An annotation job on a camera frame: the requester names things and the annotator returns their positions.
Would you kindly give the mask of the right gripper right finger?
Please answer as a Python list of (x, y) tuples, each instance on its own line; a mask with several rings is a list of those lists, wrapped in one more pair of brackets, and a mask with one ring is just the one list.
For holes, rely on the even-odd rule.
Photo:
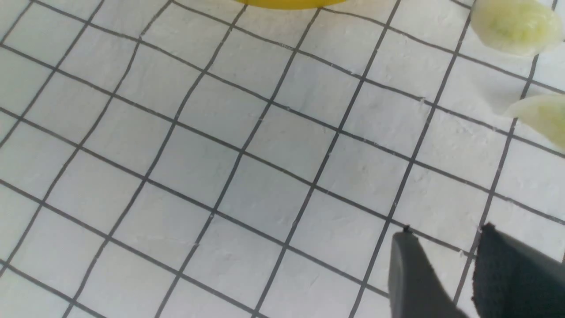
[(562, 318), (564, 264), (487, 223), (480, 234), (472, 300), (481, 318)]

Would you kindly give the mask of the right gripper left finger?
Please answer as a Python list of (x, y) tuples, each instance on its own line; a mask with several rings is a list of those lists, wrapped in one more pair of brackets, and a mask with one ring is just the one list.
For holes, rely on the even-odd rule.
[(388, 292), (392, 318), (466, 318), (442, 286), (410, 226), (394, 233)]

